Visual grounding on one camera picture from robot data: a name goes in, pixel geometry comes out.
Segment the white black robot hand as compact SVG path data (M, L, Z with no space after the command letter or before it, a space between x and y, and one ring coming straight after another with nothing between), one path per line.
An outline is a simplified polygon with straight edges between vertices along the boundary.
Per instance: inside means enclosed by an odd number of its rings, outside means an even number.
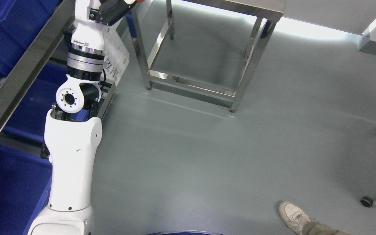
M137 0L76 0L76 28L71 37L72 47L98 54L104 51L103 32L124 17Z

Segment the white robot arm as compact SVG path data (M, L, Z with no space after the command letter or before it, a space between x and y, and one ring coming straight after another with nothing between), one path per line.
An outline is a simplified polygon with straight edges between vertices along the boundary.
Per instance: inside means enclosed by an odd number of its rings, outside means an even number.
M72 41L67 80L57 89L56 104L46 115L44 141L52 163L48 204L33 220L29 235L92 235L95 230L91 183L102 121L69 119L84 108L96 110L104 46Z

